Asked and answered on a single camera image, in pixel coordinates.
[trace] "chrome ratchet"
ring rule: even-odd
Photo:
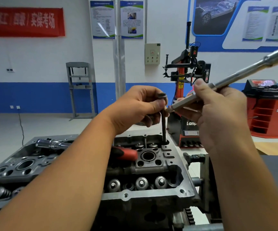
[[[213,89],[214,91],[217,91],[221,88],[224,88],[240,79],[243,79],[245,77],[248,77],[249,75],[252,75],[262,69],[276,66],[278,65],[278,50],[272,52],[271,54],[268,54],[265,56],[262,60],[244,68],[241,69],[234,74],[224,78],[223,80],[217,82],[217,83],[209,83],[208,86]],[[185,107],[187,105],[190,105],[196,101],[199,101],[200,98],[197,97],[195,94],[191,95],[189,97],[186,97],[185,99],[174,103],[173,105],[169,106],[166,111],[168,113],[171,113],[179,108]]]

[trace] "gray floor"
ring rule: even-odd
[[[21,114],[24,130],[24,144],[35,136],[78,134],[89,124],[90,119],[77,119],[69,121],[68,114]],[[130,130],[143,129],[146,127],[132,126]],[[161,132],[161,125],[150,127],[155,132]],[[262,139],[253,137],[256,142],[278,142],[278,139]],[[18,114],[0,114],[0,162],[13,154],[21,147],[22,132]],[[204,149],[190,149],[181,151],[192,154],[206,154]],[[191,177],[200,176],[200,164],[192,163],[189,168]],[[207,224],[206,216],[197,208],[192,208],[196,224]]]

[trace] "control box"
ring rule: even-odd
[[[145,44],[145,65],[160,64],[160,44]]]

